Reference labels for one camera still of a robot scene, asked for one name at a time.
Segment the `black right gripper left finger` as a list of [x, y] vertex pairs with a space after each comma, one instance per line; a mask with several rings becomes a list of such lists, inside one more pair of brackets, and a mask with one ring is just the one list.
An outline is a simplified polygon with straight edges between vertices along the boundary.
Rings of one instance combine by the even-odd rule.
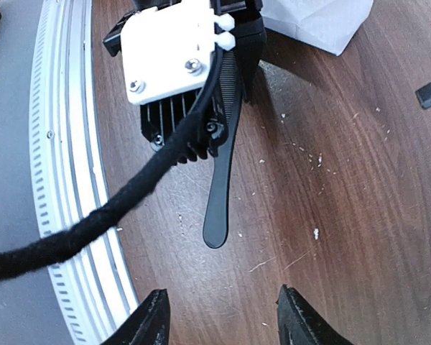
[[170, 315], [167, 290], [153, 290], [102, 345], [166, 345]]

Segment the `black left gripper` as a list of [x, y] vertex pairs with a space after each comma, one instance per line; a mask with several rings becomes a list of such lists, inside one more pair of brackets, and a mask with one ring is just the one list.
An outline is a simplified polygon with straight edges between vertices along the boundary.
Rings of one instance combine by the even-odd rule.
[[[121, 56], [120, 34], [133, 14], [154, 6], [166, 8], [181, 1], [135, 1], [134, 7], [104, 37], [109, 55]], [[186, 91], [148, 104], [138, 105], [143, 136], [154, 150], [182, 142], [178, 162], [186, 163], [217, 157], [218, 148], [227, 140], [227, 116], [219, 81], [224, 55], [235, 54], [242, 82], [242, 104], [252, 95], [254, 76], [267, 35], [261, 18], [260, 1], [209, 1], [216, 14], [230, 14], [235, 19], [231, 34], [236, 39], [232, 50], [218, 47], [213, 52], [208, 78], [203, 87]]]

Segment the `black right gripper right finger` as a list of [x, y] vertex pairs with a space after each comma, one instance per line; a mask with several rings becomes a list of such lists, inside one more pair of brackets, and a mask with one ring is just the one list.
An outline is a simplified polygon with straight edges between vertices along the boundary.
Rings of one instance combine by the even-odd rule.
[[277, 323], [280, 344], [352, 345], [296, 289], [286, 285], [279, 291]]

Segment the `black handled comb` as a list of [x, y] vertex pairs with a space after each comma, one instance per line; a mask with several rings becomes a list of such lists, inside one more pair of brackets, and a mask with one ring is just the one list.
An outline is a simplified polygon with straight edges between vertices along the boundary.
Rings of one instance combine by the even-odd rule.
[[224, 55], [219, 81], [227, 116], [228, 137], [214, 158], [213, 179], [203, 224], [203, 240], [211, 249], [222, 247], [228, 237], [231, 164], [243, 98], [242, 82], [233, 52]]

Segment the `white paper bag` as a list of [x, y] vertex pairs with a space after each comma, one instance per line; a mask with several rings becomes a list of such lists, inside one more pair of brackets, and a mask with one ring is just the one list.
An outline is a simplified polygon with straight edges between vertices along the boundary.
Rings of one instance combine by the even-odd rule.
[[339, 56], [369, 17], [372, 0], [264, 1], [265, 27]]

